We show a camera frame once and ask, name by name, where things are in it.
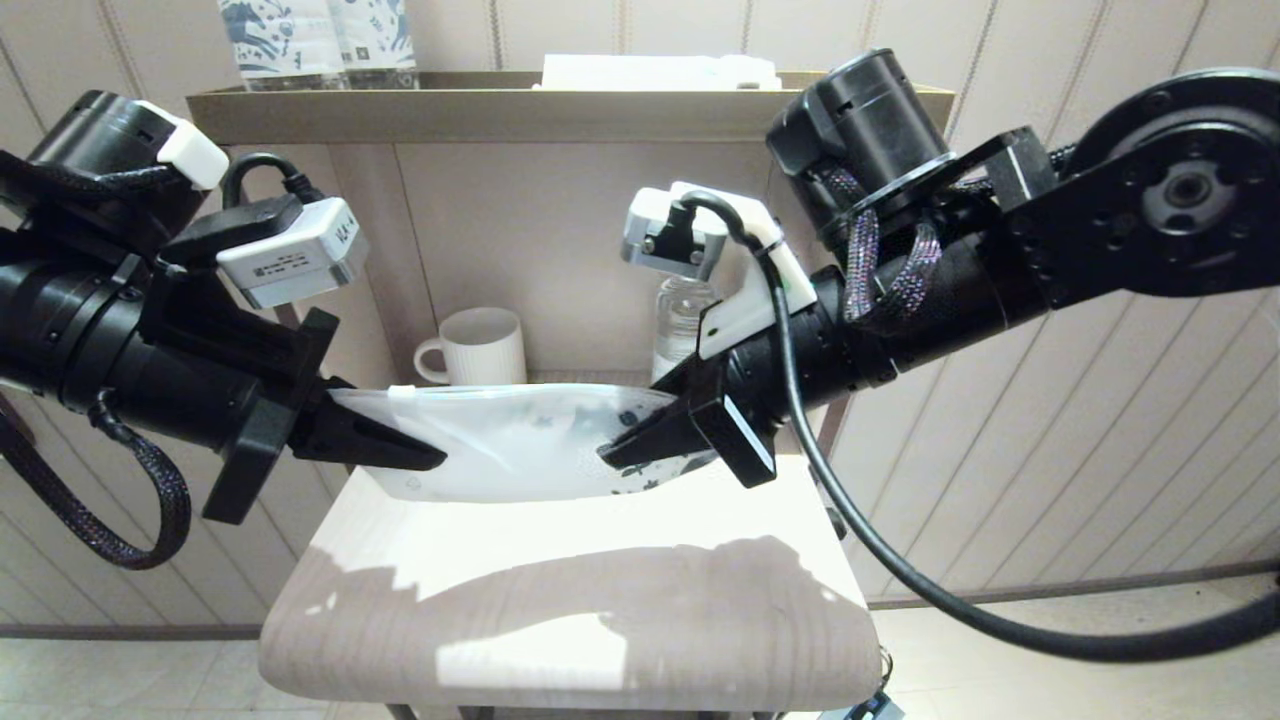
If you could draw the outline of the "clear plastic water bottle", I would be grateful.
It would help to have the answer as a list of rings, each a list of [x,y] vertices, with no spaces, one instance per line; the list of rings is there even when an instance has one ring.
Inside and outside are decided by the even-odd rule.
[[[705,281],[681,275],[663,279],[655,296],[652,384],[696,351],[701,314],[718,300],[718,292]]]

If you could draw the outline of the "white packet with blue print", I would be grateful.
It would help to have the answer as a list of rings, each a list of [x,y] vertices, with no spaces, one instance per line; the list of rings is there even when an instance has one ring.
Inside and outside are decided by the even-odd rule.
[[[547,54],[532,86],[576,92],[781,91],[773,61],[744,55],[645,56]]]

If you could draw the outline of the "blue patterned packs on shelf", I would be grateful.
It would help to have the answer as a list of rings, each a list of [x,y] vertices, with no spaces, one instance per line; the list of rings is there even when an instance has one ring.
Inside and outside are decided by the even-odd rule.
[[[218,0],[250,92],[347,90],[328,0]]]

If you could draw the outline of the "white floral plastic pouch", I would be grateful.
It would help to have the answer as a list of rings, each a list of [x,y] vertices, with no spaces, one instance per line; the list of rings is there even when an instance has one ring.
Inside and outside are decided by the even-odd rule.
[[[393,498],[515,503],[631,495],[710,465],[708,448],[609,466],[600,448],[672,401],[654,389],[550,383],[335,389],[338,405],[445,454],[419,471],[369,466]]]

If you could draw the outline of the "white ribbed mug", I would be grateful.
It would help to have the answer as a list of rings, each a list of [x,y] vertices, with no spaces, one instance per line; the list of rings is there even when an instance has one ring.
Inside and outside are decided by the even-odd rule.
[[[412,364],[426,382],[442,386],[522,386],[529,382],[524,324],[503,307],[462,310],[416,347]]]

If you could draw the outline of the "light wooden shelf table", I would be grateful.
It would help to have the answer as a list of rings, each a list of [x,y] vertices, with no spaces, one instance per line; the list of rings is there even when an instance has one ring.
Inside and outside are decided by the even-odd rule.
[[[620,263],[640,184],[762,196],[781,92],[531,90],[431,73],[379,94],[193,96],[236,149],[283,150],[372,237],[367,307],[332,369],[383,388],[466,302],[529,322],[536,372],[640,370],[649,275]],[[879,638],[803,461],[744,489],[722,465],[640,495],[406,502],[357,470],[265,621],[259,669],[315,700],[415,706],[823,710],[868,697]]]

